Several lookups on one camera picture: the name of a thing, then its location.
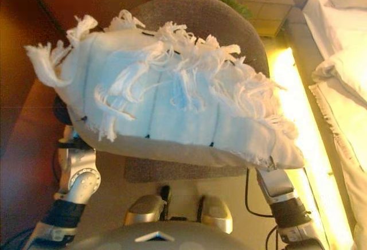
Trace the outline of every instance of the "white towel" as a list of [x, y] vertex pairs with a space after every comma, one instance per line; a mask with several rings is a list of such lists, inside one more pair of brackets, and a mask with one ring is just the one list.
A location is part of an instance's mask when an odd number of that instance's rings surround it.
[[38, 78], [55, 87], [93, 147], [198, 165], [303, 166], [295, 126], [273, 94], [277, 85], [235, 59], [237, 45], [197, 39], [172, 22], [145, 32], [125, 10], [105, 32], [89, 34], [90, 16], [78, 22], [68, 48], [26, 48]]

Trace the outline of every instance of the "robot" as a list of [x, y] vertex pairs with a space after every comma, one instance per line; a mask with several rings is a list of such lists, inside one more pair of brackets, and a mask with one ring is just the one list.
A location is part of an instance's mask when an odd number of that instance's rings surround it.
[[[71, 126], [59, 140], [58, 160], [62, 169], [59, 191], [48, 214], [36, 225], [24, 250], [59, 249], [71, 243], [90, 197], [101, 176], [96, 168], [96, 151]], [[327, 250], [326, 239], [317, 232], [284, 170], [257, 169], [257, 180], [277, 223], [282, 241], [291, 249]], [[197, 222], [182, 218], [168, 220], [170, 189], [160, 196], [143, 196], [127, 211], [120, 229], [73, 245], [70, 249], [247, 249], [229, 234], [232, 216], [217, 197], [204, 197]]]

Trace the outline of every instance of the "chair backrest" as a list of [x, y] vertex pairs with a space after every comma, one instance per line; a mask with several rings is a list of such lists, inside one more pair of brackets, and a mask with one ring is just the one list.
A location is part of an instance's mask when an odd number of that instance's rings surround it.
[[153, 0], [130, 10], [148, 30], [167, 21], [187, 25], [196, 37], [215, 36], [222, 45], [237, 44], [245, 63], [269, 76], [265, 48], [253, 26], [232, 8], [218, 0]]

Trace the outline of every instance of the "black cable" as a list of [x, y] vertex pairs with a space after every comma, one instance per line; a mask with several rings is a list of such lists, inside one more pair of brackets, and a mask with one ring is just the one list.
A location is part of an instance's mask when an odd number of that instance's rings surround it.
[[250, 170], [249, 168], [247, 168], [246, 170], [246, 186], [245, 186], [245, 206], [246, 206], [246, 210], [250, 213], [253, 214], [254, 216], [258, 216], [258, 217], [274, 217], [273, 215], [270, 214], [259, 214], [259, 213], [255, 213], [253, 211], [250, 210], [250, 208], [248, 207], [248, 180], [249, 180], [249, 173]]
[[61, 25], [57, 22], [56, 18], [53, 16], [53, 14], [51, 13], [51, 11], [49, 10], [49, 8], [47, 7], [47, 5], [45, 4], [45, 2], [43, 0], [36, 0], [39, 7], [42, 8], [42, 10], [44, 11], [44, 13], [47, 15], [47, 17], [49, 18], [50, 22], [53, 24], [53, 26], [57, 29], [57, 31], [61, 34], [61, 35], [65, 35], [65, 30], [61, 27]]
[[[23, 236], [24, 234], [27, 233], [31, 233], [33, 231], [34, 227], [28, 228], [22, 232], [17, 233], [16, 235], [14, 235], [13, 237], [11, 237], [10, 239], [8, 239], [3, 245], [1, 245], [1, 250], [5, 250], [6, 247], [8, 247], [14, 240], [16, 240], [18, 237]], [[29, 236], [26, 236], [20, 243], [20, 245], [18, 245], [17, 248], [20, 248], [20, 246], [22, 246], [22, 244], [24, 243], [25, 239], [27, 239]]]
[[276, 227], [277, 227], [277, 225], [276, 225], [273, 229], [271, 229], [271, 230], [270, 230], [270, 232], [269, 232], [268, 236], [266, 237], [266, 241], [265, 241], [265, 249], [266, 249], [266, 250], [268, 250], [268, 244], [269, 244], [270, 236], [271, 236], [271, 234], [273, 234], [273, 232], [276, 230]]
[[279, 239], [279, 233], [278, 233], [278, 229], [275, 231], [275, 249], [278, 250], [279, 244], [278, 244], [278, 239]]

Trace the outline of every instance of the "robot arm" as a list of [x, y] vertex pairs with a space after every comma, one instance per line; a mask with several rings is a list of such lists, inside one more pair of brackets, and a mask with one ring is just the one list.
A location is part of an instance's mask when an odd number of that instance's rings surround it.
[[100, 185], [95, 150], [67, 126], [59, 140], [58, 159], [61, 166], [59, 191], [48, 214], [37, 223], [24, 249], [34, 244], [62, 247], [70, 243], [84, 208]]
[[284, 170], [257, 171], [257, 181], [269, 204], [286, 249], [327, 250], [323, 234], [306, 211]]

